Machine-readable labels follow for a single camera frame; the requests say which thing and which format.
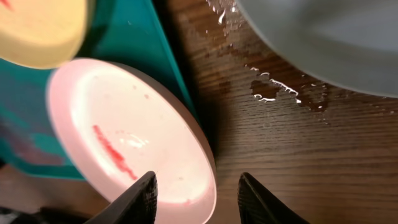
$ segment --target wooden table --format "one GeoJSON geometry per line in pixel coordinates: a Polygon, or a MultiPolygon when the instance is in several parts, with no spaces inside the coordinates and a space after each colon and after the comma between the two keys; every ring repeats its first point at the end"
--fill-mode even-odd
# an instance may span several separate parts
{"type": "Polygon", "coordinates": [[[240,223],[242,172],[310,223],[398,223],[398,100],[309,77],[269,50],[231,0],[209,1],[157,5],[215,154],[210,223],[240,223]]]}

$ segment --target pink plate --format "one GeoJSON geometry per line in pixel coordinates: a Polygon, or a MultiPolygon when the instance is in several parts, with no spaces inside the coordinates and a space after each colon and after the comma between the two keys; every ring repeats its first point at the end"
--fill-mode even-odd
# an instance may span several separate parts
{"type": "Polygon", "coordinates": [[[153,170],[156,223],[206,223],[211,217],[215,163],[206,137],[153,78],[121,64],[73,60],[50,79],[47,109],[73,163],[110,202],[153,170]]]}

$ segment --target red stain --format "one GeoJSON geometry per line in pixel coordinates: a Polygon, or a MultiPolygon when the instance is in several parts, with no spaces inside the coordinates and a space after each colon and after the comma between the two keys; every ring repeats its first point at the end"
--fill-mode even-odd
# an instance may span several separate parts
{"type": "Polygon", "coordinates": [[[12,7],[11,7],[10,3],[8,2],[8,0],[0,0],[0,3],[5,5],[8,9],[12,10],[12,7]]]}
{"type": "Polygon", "coordinates": [[[127,166],[124,161],[124,157],[120,155],[111,145],[111,143],[106,139],[104,134],[102,133],[100,127],[98,125],[93,126],[94,132],[97,136],[98,141],[102,144],[106,152],[111,156],[113,162],[115,163],[116,167],[121,172],[127,172],[132,180],[137,180],[137,176],[134,175],[133,171],[127,166]]]}

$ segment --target teal tray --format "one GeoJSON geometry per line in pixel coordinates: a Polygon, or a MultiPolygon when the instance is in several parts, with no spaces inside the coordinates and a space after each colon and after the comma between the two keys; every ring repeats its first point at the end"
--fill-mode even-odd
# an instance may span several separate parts
{"type": "MultiPolygon", "coordinates": [[[[155,78],[196,117],[151,0],[97,0],[77,57],[119,62],[155,78]]],[[[30,175],[84,179],[55,137],[45,107],[51,70],[0,59],[0,157],[30,175]]]]}

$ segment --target black tongs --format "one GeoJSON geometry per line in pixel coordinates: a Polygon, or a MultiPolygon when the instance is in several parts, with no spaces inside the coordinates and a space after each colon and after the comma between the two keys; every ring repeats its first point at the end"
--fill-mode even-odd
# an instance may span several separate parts
{"type": "MultiPolygon", "coordinates": [[[[157,182],[151,171],[85,224],[153,224],[156,204],[157,182]]],[[[248,173],[239,180],[238,204],[242,224],[308,224],[248,173]]]]}

